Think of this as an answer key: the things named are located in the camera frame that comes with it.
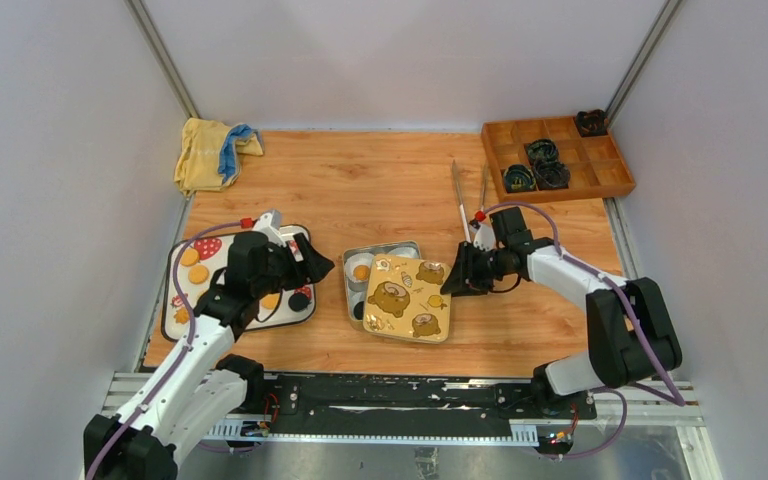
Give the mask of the gold cookie tin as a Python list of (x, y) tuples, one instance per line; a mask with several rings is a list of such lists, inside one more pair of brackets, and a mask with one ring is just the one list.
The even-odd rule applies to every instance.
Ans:
[(363, 331), (363, 314), (371, 265), (378, 254), (391, 254), (418, 259), (420, 247), (415, 241), (399, 241), (346, 250), (342, 256), (342, 271), (346, 289), (347, 311), (354, 329)]

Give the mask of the swirl butter cookie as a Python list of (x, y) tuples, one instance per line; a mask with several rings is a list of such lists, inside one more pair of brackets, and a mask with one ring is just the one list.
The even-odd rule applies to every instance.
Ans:
[(370, 275), (370, 267), (359, 264), (352, 270), (352, 275), (357, 282), (366, 282)]

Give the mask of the metal tongs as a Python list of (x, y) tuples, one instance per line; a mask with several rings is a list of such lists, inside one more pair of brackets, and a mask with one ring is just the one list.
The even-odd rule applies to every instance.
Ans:
[(467, 242), (474, 243), (475, 236), (478, 233), (478, 227), (475, 226), (474, 212), (470, 209), (464, 174), (461, 166), (456, 160), (452, 160), (450, 163), (450, 175), (457, 214), (461, 223), (464, 238)]

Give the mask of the silver tin lid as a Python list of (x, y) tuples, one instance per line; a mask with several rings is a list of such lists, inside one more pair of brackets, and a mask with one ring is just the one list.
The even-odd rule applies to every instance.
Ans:
[(450, 333), (450, 266), (390, 254), (373, 258), (361, 325), (373, 335), (439, 344)]

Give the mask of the white strawberry tray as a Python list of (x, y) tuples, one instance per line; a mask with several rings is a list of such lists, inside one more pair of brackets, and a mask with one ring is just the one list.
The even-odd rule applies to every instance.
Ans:
[[(309, 231), (300, 225), (281, 226), (286, 247), (298, 262), (302, 262), (297, 241), (308, 239)], [(160, 325), (164, 338), (176, 342), (191, 330), (190, 319), (203, 321), (215, 317), (229, 325), (234, 335), (242, 329), (254, 330), (295, 325), (306, 321), (315, 311), (314, 284), (281, 292), (258, 291), (258, 248), (268, 243), (258, 232), (237, 232), (226, 235), (206, 235), (176, 244), (169, 252), (168, 280), (164, 294)], [(192, 247), (200, 261), (210, 270), (206, 282), (193, 285), (187, 274), (192, 267), (179, 264), (183, 249)], [(294, 292), (311, 298), (310, 306), (293, 312), (288, 300)]]

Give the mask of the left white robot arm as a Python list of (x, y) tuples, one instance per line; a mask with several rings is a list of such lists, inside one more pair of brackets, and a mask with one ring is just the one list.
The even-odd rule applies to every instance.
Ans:
[(291, 244), (263, 231), (238, 233), (224, 270), (196, 305), (188, 331), (117, 412), (95, 415), (83, 433), (87, 479), (174, 479), (189, 454), (229, 412), (266, 400), (261, 364), (230, 353), (261, 301), (322, 281), (333, 270), (303, 234)]

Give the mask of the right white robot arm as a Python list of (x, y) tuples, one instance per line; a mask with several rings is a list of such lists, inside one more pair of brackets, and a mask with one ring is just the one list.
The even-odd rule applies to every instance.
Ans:
[(542, 285), (580, 308), (586, 316), (587, 347), (578, 354), (536, 367), (531, 403), (544, 417), (556, 417), (571, 396), (599, 388), (638, 386), (659, 377), (668, 391), (664, 399), (683, 405), (670, 377), (681, 366), (683, 352), (659, 285), (648, 277), (627, 279), (609, 274), (571, 254), (552, 234), (536, 238), (523, 210), (546, 213), (525, 202), (504, 202), (475, 214), (481, 232), (493, 238), (459, 244), (454, 266), (441, 291), (452, 297), (495, 292), (507, 276)]

